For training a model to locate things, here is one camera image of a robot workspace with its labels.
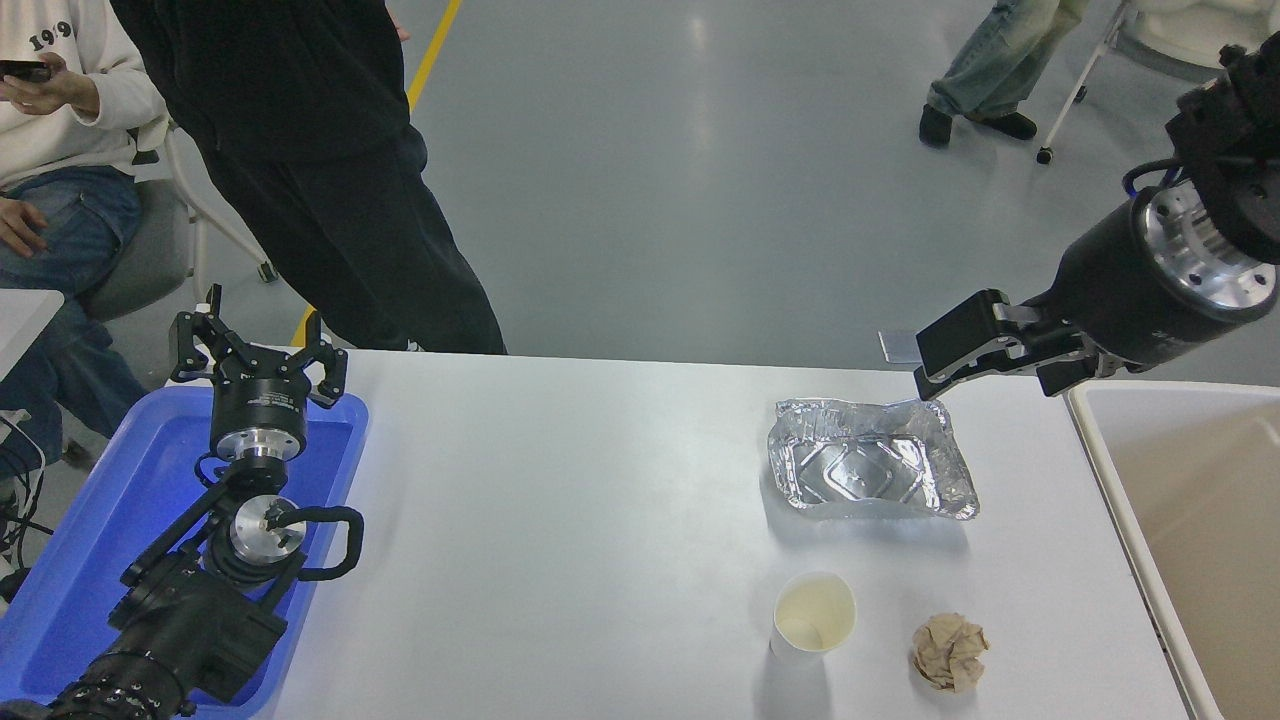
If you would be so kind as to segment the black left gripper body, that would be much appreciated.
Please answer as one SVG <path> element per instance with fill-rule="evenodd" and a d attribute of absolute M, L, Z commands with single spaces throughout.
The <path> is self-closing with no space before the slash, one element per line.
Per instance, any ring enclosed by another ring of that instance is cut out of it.
<path fill-rule="evenodd" d="M 212 351 L 212 437 L 248 430 L 306 436 L 311 380 L 305 369 L 315 352 L 230 346 Z"/>

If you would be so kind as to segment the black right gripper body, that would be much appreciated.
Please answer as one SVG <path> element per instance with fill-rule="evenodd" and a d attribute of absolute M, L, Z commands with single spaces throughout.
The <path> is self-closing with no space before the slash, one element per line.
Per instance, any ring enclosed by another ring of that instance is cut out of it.
<path fill-rule="evenodd" d="M 1169 363 L 1277 306 L 1277 268 L 1230 246 L 1198 199 L 1132 199 L 1062 255 L 1051 311 L 1125 363 Z"/>

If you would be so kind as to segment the person's right hand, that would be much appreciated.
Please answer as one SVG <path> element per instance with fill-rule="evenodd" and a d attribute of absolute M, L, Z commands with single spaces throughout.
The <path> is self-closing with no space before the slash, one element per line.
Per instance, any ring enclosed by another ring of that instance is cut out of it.
<path fill-rule="evenodd" d="M 49 250 L 41 231 L 47 229 L 46 217 L 31 202 L 1 197 L 1 242 L 19 258 L 32 258 Z"/>

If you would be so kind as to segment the person's left hand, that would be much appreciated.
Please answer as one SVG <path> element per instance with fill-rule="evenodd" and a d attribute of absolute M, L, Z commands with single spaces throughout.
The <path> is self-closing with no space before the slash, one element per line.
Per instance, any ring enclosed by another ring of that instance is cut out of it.
<path fill-rule="evenodd" d="M 51 115 L 61 108 L 72 108 L 88 120 L 100 113 L 100 95 L 95 82 L 68 69 L 67 60 L 56 53 L 41 53 L 38 60 L 50 72 L 50 78 L 33 83 L 17 76 L 3 77 L 3 100 L 15 111 L 28 117 Z"/>

